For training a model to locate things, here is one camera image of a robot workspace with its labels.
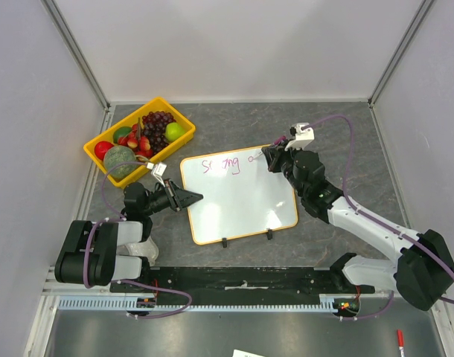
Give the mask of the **purple whiteboard marker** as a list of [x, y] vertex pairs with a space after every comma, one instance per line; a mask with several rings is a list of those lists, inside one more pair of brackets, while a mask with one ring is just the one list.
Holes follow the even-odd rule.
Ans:
[[[278, 138], [277, 140], [275, 140], [273, 143], [278, 143], [279, 141], [283, 141], [283, 140], [285, 140], [285, 139], [286, 139], [286, 136], [285, 136], [285, 135], [282, 135], [280, 138]], [[268, 152], [268, 151], [263, 151], [263, 150], [262, 150], [263, 147], [261, 147], [261, 148], [259, 149], [259, 151], [251, 157], [251, 160], [252, 160], [252, 161], [256, 160], [257, 158], [260, 158], [262, 155], [265, 155], [265, 153]]]

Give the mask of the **yellow-framed whiteboard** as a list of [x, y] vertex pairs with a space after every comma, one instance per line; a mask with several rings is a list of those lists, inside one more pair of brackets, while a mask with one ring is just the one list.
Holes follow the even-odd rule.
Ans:
[[183, 187], [203, 195], [188, 208], [197, 245], [298, 223], [295, 192], [282, 174], [268, 171], [260, 146], [186, 158], [180, 172]]

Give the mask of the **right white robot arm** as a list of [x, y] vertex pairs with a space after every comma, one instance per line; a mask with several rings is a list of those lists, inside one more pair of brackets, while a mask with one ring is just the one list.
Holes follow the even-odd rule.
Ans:
[[310, 216], [353, 234], [384, 255], [378, 260], [345, 254], [338, 261], [340, 268], [329, 276], [335, 291], [373, 286], [398, 293], [422, 311], [445, 298], [454, 284], [454, 261], [438, 232], [405, 228], [358, 205], [326, 179], [316, 152], [295, 149], [291, 141], [282, 140], [261, 153], [268, 171], [284, 176]]

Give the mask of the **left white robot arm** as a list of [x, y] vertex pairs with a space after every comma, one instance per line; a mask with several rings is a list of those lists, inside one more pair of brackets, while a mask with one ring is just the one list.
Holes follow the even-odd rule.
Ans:
[[202, 199], [202, 194], [182, 189], [170, 179], [158, 183], [153, 191], [139, 182], [127, 185], [123, 218], [71, 223], [55, 263], [56, 281], [90, 288], [126, 280], [135, 292], [147, 291], [153, 281], [151, 273], [143, 269], [149, 264], [147, 255], [120, 255], [118, 248], [151, 242], [153, 214], [166, 209], [178, 212]]

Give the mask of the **white whiteboard eraser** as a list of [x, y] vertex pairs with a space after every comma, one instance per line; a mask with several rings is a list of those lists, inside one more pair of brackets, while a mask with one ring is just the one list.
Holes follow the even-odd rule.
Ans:
[[151, 266], [156, 264], [159, 248], [151, 237], [144, 242], [127, 243], [117, 247], [117, 254], [123, 256], [146, 257]]

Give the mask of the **red cherry bunch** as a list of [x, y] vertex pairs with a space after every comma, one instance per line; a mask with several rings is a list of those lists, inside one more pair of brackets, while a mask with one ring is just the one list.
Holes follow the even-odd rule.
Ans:
[[118, 145], [130, 148], [135, 155], [151, 158], [153, 156], [153, 148], [143, 127], [136, 123], [130, 128], [132, 129], [131, 133], [126, 138], [121, 139]]

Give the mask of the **light green apple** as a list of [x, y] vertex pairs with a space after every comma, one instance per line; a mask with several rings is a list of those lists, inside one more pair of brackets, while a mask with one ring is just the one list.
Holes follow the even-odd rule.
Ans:
[[173, 143], [185, 134], [184, 128], [177, 122], [172, 122], [166, 125], [164, 136], [169, 143]]

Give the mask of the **green netted melon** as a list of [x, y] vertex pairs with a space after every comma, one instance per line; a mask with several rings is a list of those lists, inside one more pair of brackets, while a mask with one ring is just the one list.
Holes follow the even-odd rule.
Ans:
[[104, 158], [103, 165], [106, 171], [117, 181], [124, 179], [138, 168], [135, 153], [125, 146], [115, 146], [109, 149]]

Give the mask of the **dark purple grape bunch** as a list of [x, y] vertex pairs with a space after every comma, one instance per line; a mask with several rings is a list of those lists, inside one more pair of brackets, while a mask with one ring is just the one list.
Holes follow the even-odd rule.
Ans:
[[142, 134], [147, 137], [154, 154], [162, 151], [170, 143], [165, 133], [167, 125], [174, 121], [173, 114], [166, 111], [149, 112], [142, 117], [144, 125]]

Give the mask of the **green lime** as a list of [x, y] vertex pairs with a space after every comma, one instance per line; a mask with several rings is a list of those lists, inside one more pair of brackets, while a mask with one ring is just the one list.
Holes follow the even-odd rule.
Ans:
[[129, 126], [122, 126], [115, 130], [112, 140], [114, 144], [119, 144], [120, 140], [126, 138], [132, 129]]

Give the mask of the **red apple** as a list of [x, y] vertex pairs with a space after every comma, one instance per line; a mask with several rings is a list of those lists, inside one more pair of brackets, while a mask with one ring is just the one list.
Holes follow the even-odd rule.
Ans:
[[96, 143], [94, 148], [94, 154], [96, 158], [103, 161], [105, 154], [114, 147], [114, 144], [109, 141], [99, 141]]

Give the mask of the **yellow plastic fruit bin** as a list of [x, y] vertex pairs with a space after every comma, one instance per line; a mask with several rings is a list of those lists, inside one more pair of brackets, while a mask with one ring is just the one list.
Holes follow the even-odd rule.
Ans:
[[165, 160], [194, 138], [196, 127], [156, 97], [91, 139], [83, 149], [102, 173], [122, 161]]

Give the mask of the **white paper sheet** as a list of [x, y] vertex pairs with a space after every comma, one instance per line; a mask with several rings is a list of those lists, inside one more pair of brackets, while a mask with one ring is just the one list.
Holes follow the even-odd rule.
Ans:
[[258, 355], [256, 353], [246, 352], [243, 350], [234, 350], [232, 353], [232, 357], [263, 357], [263, 356]]

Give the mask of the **red pen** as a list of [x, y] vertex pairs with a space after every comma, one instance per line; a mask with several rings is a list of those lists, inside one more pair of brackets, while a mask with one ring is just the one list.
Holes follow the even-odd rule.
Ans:
[[403, 331], [401, 329], [397, 330], [397, 344], [398, 344], [400, 357], [405, 357], [404, 338], [403, 338]]

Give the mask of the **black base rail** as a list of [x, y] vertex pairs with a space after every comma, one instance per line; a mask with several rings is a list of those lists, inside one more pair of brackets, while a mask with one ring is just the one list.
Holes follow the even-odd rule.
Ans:
[[139, 283], [186, 292], [194, 306], [313, 305], [319, 295], [373, 294], [338, 269], [311, 267], [153, 267]]

